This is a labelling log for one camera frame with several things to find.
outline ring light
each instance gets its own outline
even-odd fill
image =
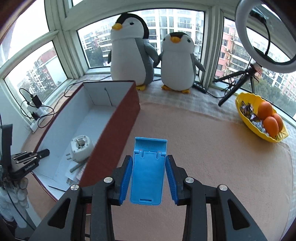
[[[296,55],[288,62],[276,63],[263,58],[252,46],[247,35],[247,19],[253,7],[263,4],[260,0],[241,0],[235,12],[235,25],[239,39],[248,54],[262,67],[277,73],[296,71]]]

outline stuffed penguin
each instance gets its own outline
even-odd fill
[[[111,30],[112,50],[108,55],[113,80],[134,80],[137,90],[145,90],[153,81],[153,61],[158,61],[149,43],[149,30],[138,15],[123,13]]]
[[[158,62],[154,63],[157,66],[161,61],[162,89],[190,93],[196,76],[195,66],[205,71],[193,54],[193,40],[186,33],[174,32],[165,36],[162,47]]]

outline penguin flipper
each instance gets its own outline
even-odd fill
[[[163,51],[160,53],[160,55],[158,56],[158,59],[157,59],[157,61],[155,61],[154,63],[153,63],[153,68],[156,68],[156,66],[160,63],[160,61],[162,61],[163,60]]]
[[[111,52],[112,52],[112,50],[110,50],[110,52],[109,52],[109,54],[108,54],[108,63],[111,62]]]
[[[205,72],[204,66],[197,60],[195,56],[194,56],[194,64],[200,71]]]
[[[158,53],[156,49],[149,43],[149,41],[144,41],[144,48],[148,56],[153,60],[153,62],[157,62]]]

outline orange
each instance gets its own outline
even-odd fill
[[[279,133],[278,123],[272,116],[266,117],[266,119],[263,121],[263,127],[272,138],[275,138],[275,136]]]
[[[273,108],[272,108],[271,103],[269,103],[268,101],[263,101],[259,104],[257,116],[261,120],[265,120],[266,117],[272,116],[272,113],[273,113]]]
[[[281,132],[281,130],[284,127],[284,123],[283,123],[283,120],[282,120],[281,116],[278,113],[274,113],[272,115],[272,117],[275,118],[275,120],[276,120],[276,122],[278,123],[278,126],[279,126],[279,132]]]

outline white cloth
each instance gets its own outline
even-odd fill
[[[15,220],[20,228],[25,228],[27,224],[15,210],[7,191],[18,211],[26,219],[27,215],[25,209],[29,207],[27,200],[27,186],[28,179],[24,177],[20,181],[15,182],[13,187],[7,187],[7,190],[0,187],[0,214],[9,222]]]

